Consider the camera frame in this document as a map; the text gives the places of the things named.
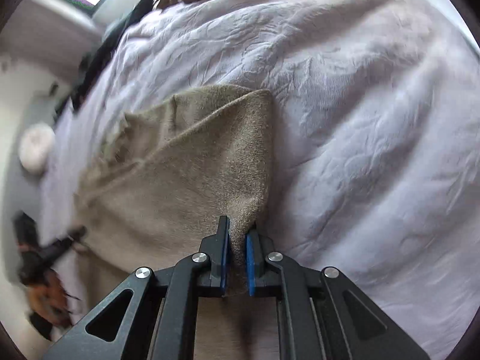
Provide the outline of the person's left hand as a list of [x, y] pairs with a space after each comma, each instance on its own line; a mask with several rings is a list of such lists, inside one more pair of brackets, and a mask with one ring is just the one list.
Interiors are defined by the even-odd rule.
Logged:
[[68, 295], [55, 271], [49, 269], [39, 283], [30, 284], [27, 287], [27, 299], [31, 310], [53, 326], [72, 326]]

